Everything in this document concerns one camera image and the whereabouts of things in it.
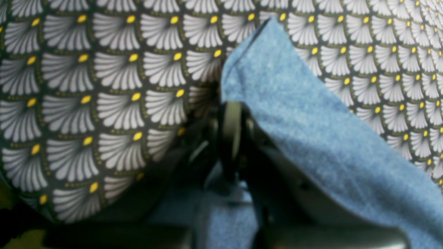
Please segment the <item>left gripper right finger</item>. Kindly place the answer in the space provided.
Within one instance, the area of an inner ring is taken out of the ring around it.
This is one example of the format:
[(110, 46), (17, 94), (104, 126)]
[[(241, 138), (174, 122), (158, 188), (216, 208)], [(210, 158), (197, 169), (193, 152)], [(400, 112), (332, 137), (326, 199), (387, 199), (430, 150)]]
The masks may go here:
[(239, 175), (259, 222), (254, 249), (407, 249), (397, 226), (379, 225), (332, 200), (283, 154), (241, 104)]

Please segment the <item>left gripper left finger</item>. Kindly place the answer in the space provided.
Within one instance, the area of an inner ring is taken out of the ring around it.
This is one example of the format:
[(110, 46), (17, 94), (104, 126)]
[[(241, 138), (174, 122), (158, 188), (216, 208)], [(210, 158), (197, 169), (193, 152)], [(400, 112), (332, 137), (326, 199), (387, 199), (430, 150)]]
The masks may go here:
[(192, 124), (178, 146), (123, 191), (108, 209), (73, 225), (52, 227), (45, 249), (196, 249), (193, 206), (218, 160), (226, 106)]

